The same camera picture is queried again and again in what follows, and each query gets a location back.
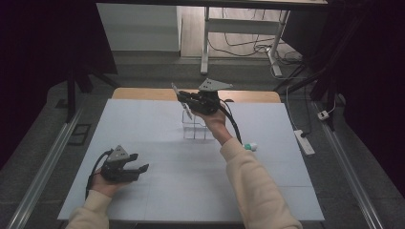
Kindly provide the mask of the white cabinet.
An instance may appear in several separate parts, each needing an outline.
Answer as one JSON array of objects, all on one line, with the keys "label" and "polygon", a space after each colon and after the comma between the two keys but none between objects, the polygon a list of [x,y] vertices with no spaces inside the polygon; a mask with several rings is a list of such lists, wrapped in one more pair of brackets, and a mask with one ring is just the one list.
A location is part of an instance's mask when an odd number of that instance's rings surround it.
[{"label": "white cabinet", "polygon": [[113,51],[179,52],[181,8],[96,4]]}]

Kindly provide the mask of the small white adapter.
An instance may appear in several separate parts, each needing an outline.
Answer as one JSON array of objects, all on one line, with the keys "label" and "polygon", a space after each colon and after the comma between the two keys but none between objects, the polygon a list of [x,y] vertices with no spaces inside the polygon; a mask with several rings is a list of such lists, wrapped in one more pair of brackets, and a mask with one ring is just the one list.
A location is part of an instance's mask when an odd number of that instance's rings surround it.
[{"label": "small white adapter", "polygon": [[335,107],[336,107],[336,103],[333,103],[332,109],[331,109],[330,111],[324,110],[324,111],[318,113],[318,114],[317,114],[318,118],[319,118],[320,120],[326,120],[326,119],[328,119],[328,118],[330,117],[330,114],[334,111]]}]

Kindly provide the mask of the person's right hand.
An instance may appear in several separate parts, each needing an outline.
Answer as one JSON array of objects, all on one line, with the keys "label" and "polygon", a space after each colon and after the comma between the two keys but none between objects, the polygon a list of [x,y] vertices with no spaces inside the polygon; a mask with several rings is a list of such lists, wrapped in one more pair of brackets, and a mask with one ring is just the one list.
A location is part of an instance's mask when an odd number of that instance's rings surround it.
[{"label": "person's right hand", "polygon": [[205,115],[198,112],[193,112],[193,115],[199,116],[210,130],[212,135],[221,145],[224,145],[232,135],[225,126],[225,114],[218,110],[215,114]]}]

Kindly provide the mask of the black tripod stand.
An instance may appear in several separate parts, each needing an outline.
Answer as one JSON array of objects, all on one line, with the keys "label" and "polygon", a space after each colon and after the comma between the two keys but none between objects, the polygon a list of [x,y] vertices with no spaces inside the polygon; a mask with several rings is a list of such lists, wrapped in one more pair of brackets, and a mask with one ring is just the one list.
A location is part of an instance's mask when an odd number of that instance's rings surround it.
[{"label": "black tripod stand", "polygon": [[76,113],[75,87],[78,86],[78,88],[85,94],[90,93],[94,88],[94,85],[90,79],[91,75],[110,85],[114,89],[120,87],[120,85],[115,80],[107,76],[105,73],[97,70],[90,64],[76,64],[68,73],[67,77],[67,123],[73,120]]},{"label": "black tripod stand", "polygon": [[293,93],[301,88],[305,88],[310,83],[315,82],[312,91],[309,93],[309,97],[312,101],[319,101],[324,95],[327,96],[326,112],[329,117],[326,117],[324,121],[334,130],[333,125],[333,111],[335,109],[335,81],[330,74],[329,67],[324,67],[323,69],[310,74],[309,76],[303,76],[301,81],[293,85],[289,85],[282,91],[282,94],[287,95]]}]

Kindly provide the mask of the white power strip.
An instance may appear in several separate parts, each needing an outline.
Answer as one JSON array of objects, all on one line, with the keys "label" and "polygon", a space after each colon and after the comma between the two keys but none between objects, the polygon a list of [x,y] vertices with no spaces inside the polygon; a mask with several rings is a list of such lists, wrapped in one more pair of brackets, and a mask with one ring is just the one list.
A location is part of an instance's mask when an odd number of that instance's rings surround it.
[{"label": "white power strip", "polygon": [[302,130],[295,130],[294,134],[296,136],[296,139],[301,146],[302,150],[304,151],[304,154],[306,156],[312,156],[315,154],[311,144],[309,143],[307,137],[301,137],[301,133],[303,133]]}]

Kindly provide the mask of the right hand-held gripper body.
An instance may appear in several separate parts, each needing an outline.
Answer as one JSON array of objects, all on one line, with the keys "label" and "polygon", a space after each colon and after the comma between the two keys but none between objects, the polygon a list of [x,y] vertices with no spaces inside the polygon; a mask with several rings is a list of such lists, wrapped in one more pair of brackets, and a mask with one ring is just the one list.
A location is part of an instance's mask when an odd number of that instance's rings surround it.
[{"label": "right hand-held gripper body", "polygon": [[232,84],[206,78],[197,93],[189,98],[189,108],[203,115],[213,115],[220,107],[219,90],[232,88]]}]

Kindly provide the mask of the aluminium floor rail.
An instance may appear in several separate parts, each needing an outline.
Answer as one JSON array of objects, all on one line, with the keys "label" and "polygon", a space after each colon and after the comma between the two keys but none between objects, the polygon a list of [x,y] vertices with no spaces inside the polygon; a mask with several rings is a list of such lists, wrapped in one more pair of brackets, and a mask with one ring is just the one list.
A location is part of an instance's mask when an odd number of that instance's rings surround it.
[{"label": "aluminium floor rail", "polygon": [[345,147],[343,146],[336,131],[333,131],[325,121],[320,120],[319,118],[316,118],[316,120],[322,127],[322,130],[335,154],[336,160],[352,190],[352,194],[358,203],[360,211],[362,212],[368,227],[370,229],[384,229],[383,222],[378,215],[370,196],[366,192],[366,189],[355,172],[354,167],[352,166],[352,163],[347,155],[347,151],[345,150]]},{"label": "aluminium floor rail", "polygon": [[25,196],[23,196],[20,201],[16,211],[14,212],[9,224],[6,229],[24,229],[32,211],[39,201],[42,192],[51,174],[60,159],[70,135],[73,133],[74,128],[83,113],[82,109],[78,109],[77,112],[72,116],[71,120],[62,126],[61,131],[57,135],[50,151],[47,153],[42,165],[40,166],[38,172],[32,180]]}]

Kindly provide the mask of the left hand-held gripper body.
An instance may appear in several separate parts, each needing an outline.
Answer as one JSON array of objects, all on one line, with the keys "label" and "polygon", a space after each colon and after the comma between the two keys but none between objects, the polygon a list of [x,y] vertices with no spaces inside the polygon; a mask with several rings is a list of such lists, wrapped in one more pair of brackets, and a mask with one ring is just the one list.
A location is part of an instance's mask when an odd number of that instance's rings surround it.
[{"label": "left hand-held gripper body", "polygon": [[131,162],[129,161],[129,154],[121,145],[118,145],[104,161],[100,173],[106,180],[111,182],[136,181],[140,175],[139,170],[125,170],[124,166],[128,162]]}]

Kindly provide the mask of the white desk frame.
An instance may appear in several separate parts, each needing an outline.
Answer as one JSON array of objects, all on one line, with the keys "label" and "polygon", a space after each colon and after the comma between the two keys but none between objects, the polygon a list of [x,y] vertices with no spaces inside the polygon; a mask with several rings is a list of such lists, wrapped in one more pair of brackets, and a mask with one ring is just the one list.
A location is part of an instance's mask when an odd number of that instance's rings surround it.
[{"label": "white desk frame", "polygon": [[282,71],[276,60],[276,51],[281,40],[285,25],[288,21],[288,10],[282,10],[277,21],[256,21],[243,19],[211,18],[210,8],[204,8],[203,21],[203,43],[202,43],[202,62],[201,74],[207,75],[208,72],[208,36],[211,32],[215,33],[239,33],[239,34],[259,34],[273,35],[274,41],[270,48],[266,48],[266,55],[270,62],[271,69],[275,76],[282,76]]}]

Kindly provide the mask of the person's left hand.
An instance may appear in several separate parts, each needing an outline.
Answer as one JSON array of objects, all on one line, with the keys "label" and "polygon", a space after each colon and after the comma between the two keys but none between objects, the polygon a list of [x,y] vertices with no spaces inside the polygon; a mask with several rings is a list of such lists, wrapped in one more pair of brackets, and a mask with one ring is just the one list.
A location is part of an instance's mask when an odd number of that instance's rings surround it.
[{"label": "person's left hand", "polygon": [[100,174],[100,170],[96,170],[93,173],[91,189],[95,190],[109,198],[112,198],[115,195],[115,193],[124,186],[125,186],[125,183],[115,183],[115,182],[106,180]]}]

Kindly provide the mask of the white table sheet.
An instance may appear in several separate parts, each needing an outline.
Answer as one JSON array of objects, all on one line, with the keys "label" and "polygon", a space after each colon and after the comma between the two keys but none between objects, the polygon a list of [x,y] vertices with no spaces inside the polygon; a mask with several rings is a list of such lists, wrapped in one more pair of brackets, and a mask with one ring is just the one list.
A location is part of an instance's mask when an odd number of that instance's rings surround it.
[{"label": "white table sheet", "polygon": [[[277,183],[291,213],[303,221],[323,219],[284,104],[235,102],[230,109],[242,141],[257,144],[254,155]],[[116,193],[108,208],[110,219],[241,221],[219,144],[204,131],[184,137],[182,117],[176,101],[109,100],[59,218],[67,219],[83,204],[88,176],[98,157],[122,146],[139,156],[129,163],[130,168],[146,165],[148,170]]]}]

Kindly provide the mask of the clear plastic organizer box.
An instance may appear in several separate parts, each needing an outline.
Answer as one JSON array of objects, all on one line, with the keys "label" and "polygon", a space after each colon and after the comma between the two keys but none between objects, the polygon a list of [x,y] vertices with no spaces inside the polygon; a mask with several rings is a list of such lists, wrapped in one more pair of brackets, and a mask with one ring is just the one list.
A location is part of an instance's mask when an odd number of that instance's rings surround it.
[{"label": "clear plastic organizer box", "polygon": [[183,112],[181,123],[185,139],[214,140],[214,136],[201,117]]}]

